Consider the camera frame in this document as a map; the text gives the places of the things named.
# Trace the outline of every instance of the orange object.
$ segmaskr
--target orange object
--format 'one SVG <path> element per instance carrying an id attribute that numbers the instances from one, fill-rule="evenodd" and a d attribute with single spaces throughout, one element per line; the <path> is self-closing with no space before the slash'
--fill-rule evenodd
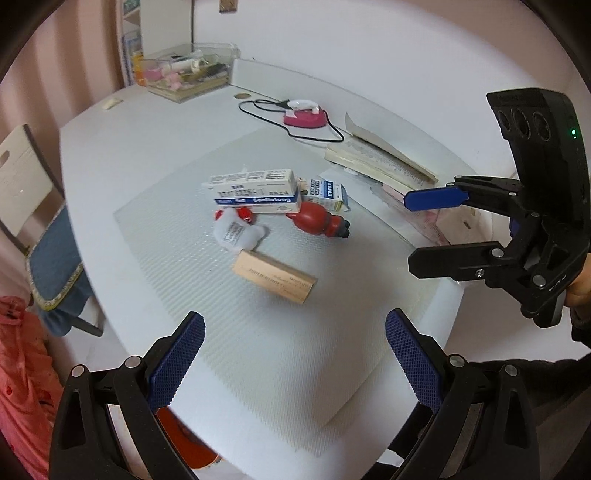
<path id="1" fill-rule="evenodd" d="M 146 86 L 146 80 L 144 78 L 144 74 L 142 72 L 142 60 L 144 59 L 144 55 L 141 52 L 136 52 L 131 57 L 131 65 L 132 71 L 134 73 L 135 83 L 141 85 L 142 87 Z"/>
<path id="2" fill-rule="evenodd" d="M 159 409 L 156 416 L 189 468 L 204 468 L 218 459 L 217 453 L 199 440 L 168 407 Z"/>
<path id="3" fill-rule="evenodd" d="M 41 322 L 26 307 L 18 297 L 0 297 L 0 430 L 31 477 L 47 480 L 63 389 L 43 344 Z"/>

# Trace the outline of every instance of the pink wall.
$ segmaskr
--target pink wall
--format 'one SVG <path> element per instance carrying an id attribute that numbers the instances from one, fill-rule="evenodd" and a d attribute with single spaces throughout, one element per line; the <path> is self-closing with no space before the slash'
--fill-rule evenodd
<path id="1" fill-rule="evenodd" d="M 29 124 L 59 179 L 59 129 L 123 86 L 116 4 L 66 0 L 37 29 L 0 84 L 0 141 L 16 126 Z M 59 196 L 51 195 L 26 224 L 22 240 L 38 238 L 59 204 Z M 0 234 L 0 295 L 22 291 L 22 265 L 22 255 Z"/>

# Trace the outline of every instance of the table mat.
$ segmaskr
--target table mat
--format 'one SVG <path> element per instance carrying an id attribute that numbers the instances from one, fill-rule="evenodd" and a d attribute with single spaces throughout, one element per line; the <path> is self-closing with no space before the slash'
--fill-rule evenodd
<path id="1" fill-rule="evenodd" d="M 199 355 L 212 371 L 279 437 L 317 455 L 351 421 L 347 410 L 335 415 L 389 352 L 387 313 L 401 307 L 418 320 L 437 281 L 409 274 L 413 248 L 351 201 L 343 214 L 348 239 L 308 235 L 284 215 L 257 216 L 269 231 L 258 251 L 318 278 L 302 305 L 275 296 L 232 272 L 236 257 L 213 239 L 216 205 L 201 184 L 243 167 L 316 177 L 328 165 L 321 155 L 263 128 L 195 159 L 115 213 L 171 318 L 180 323 L 191 310 L 204 317 Z M 331 419 L 336 424 L 323 430 Z"/>

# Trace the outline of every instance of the human hand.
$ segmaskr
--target human hand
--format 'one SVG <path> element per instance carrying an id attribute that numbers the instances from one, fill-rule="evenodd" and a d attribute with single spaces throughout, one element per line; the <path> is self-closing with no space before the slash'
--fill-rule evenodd
<path id="1" fill-rule="evenodd" d="M 587 254 L 583 271 L 566 289 L 567 307 L 579 307 L 591 303 L 591 254 Z"/>

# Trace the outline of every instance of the chair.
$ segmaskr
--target chair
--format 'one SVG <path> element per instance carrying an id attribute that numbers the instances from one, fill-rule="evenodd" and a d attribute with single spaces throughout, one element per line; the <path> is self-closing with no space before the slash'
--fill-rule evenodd
<path id="1" fill-rule="evenodd" d="M 27 257 L 33 299 L 48 330 L 63 336 L 74 326 L 101 336 L 101 328 L 79 317 L 93 291 L 66 205 L 30 252 L 17 238 L 27 219 L 54 188 L 63 198 L 63 190 L 40 155 L 28 126 L 15 128 L 0 144 L 0 229 Z"/>

